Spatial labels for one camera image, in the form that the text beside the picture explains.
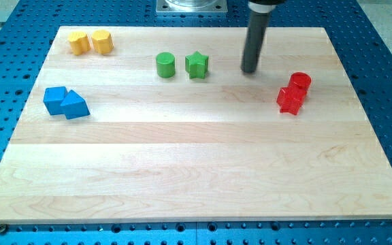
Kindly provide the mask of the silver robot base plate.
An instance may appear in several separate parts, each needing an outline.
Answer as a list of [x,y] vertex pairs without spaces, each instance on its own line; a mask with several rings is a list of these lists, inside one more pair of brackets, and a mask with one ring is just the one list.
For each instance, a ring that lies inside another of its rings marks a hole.
[[156,12],[174,13],[226,13],[227,0],[157,0]]

